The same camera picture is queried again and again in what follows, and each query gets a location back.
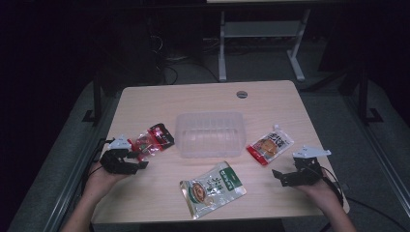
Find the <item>table top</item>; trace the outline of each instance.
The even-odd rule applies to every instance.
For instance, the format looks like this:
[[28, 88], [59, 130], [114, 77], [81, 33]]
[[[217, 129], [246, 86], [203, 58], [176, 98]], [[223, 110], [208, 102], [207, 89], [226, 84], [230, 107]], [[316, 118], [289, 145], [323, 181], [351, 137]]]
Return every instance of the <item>table top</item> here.
[[[248, 97], [240, 99], [238, 91]], [[266, 166], [245, 147], [236, 158], [182, 158], [174, 145], [149, 157], [146, 169], [118, 183], [98, 205], [94, 223], [189, 221], [187, 202], [179, 183], [191, 180], [226, 160], [247, 194], [198, 220], [285, 218], [321, 215], [303, 193], [282, 187], [272, 169], [296, 171], [292, 153], [303, 145], [322, 148], [301, 98], [291, 81], [260, 81], [176, 86], [131, 87], [123, 91], [107, 138], [137, 138], [157, 123], [175, 134], [176, 118], [187, 112], [236, 111], [244, 117], [247, 144], [277, 124], [294, 141], [292, 147]], [[329, 170], [327, 157], [318, 159]]]

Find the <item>clear plastic container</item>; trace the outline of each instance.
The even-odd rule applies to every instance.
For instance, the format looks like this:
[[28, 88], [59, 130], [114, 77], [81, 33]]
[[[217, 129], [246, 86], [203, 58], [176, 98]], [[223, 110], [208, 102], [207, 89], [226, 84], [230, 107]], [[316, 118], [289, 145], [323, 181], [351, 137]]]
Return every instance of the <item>clear plastic container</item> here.
[[238, 157], [246, 144], [244, 118], [231, 111], [180, 114], [175, 144], [184, 158]]

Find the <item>red snack package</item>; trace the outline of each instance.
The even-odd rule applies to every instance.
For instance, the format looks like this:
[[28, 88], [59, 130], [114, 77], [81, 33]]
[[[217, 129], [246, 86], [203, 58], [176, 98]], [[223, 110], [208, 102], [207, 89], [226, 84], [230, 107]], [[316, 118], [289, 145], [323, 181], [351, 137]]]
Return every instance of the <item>red snack package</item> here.
[[267, 165], [292, 146], [293, 143], [294, 141], [278, 125], [275, 125], [274, 131], [248, 145], [247, 150], [258, 162]]

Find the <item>human hand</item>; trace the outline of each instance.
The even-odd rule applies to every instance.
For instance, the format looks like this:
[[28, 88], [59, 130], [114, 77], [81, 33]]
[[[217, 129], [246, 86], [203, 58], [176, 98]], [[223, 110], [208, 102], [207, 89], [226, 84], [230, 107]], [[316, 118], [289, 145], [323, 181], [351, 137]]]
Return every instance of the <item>human hand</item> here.
[[[328, 178], [323, 169], [322, 174], [324, 178]], [[306, 194], [307, 197], [324, 212], [334, 207], [341, 207], [336, 194], [322, 179], [311, 186], [296, 186], [293, 188]]]
[[100, 162], [92, 165], [88, 175], [88, 181], [82, 196], [95, 203], [100, 202], [117, 182], [130, 176], [109, 173], [102, 167]]

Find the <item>gray carpet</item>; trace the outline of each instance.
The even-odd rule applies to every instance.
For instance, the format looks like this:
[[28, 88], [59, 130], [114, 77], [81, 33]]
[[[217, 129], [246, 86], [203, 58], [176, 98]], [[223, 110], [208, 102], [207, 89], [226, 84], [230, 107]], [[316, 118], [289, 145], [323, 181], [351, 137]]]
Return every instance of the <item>gray carpet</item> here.
[[[316, 83], [328, 73], [318, 72], [317, 67], [326, 42], [304, 42], [298, 55], [307, 80], [297, 82], [285, 49], [288, 43], [277, 44], [274, 48], [257, 49], [243, 55], [226, 58], [227, 82], [280, 80], [294, 81], [297, 88], [305, 88]], [[218, 56], [204, 56], [203, 67], [183, 61], [172, 68], [177, 71], [175, 84], [212, 83], [218, 74]], [[165, 70], [168, 83], [175, 80], [176, 73]], [[410, 129], [405, 126], [392, 109], [384, 92], [376, 85], [369, 85], [369, 106], [379, 110], [384, 123], [374, 123], [364, 128], [357, 119], [355, 108], [357, 95], [351, 98], [341, 96], [337, 86], [341, 79], [332, 82], [315, 93], [302, 93], [308, 115], [325, 149], [332, 151], [330, 162], [343, 184], [346, 196], [374, 207], [397, 220], [410, 230], [409, 215], [397, 197], [374, 146], [369, 142], [370, 131], [389, 154], [389, 160], [403, 183], [410, 183]], [[91, 123], [81, 123], [86, 110], [92, 108], [92, 86], [84, 89], [78, 99], [71, 117], [57, 139], [36, 182], [28, 192], [22, 207], [17, 213], [11, 231], [43, 231], [50, 226], [49, 217], [53, 206], [58, 205], [61, 191], [69, 178], [77, 156], [86, 156], [97, 144], [90, 139], [104, 137], [109, 130], [116, 103], [119, 98], [104, 98], [103, 122], [96, 127]], [[400, 231], [386, 217], [382, 217], [366, 207], [349, 200], [349, 216], [359, 231]], [[319, 231], [326, 223], [324, 217], [283, 218], [286, 231]], [[96, 231], [138, 231], [139, 225], [97, 225]]]

